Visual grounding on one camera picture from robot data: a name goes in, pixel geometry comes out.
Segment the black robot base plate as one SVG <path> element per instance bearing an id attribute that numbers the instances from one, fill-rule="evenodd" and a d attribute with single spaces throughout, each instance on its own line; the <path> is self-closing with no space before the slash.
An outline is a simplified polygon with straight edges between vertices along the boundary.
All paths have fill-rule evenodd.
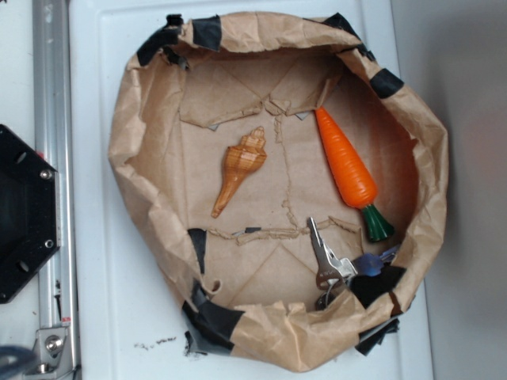
<path id="1" fill-rule="evenodd" d="M 56 171 L 1 126 L 1 303 L 11 302 L 59 248 Z"/>

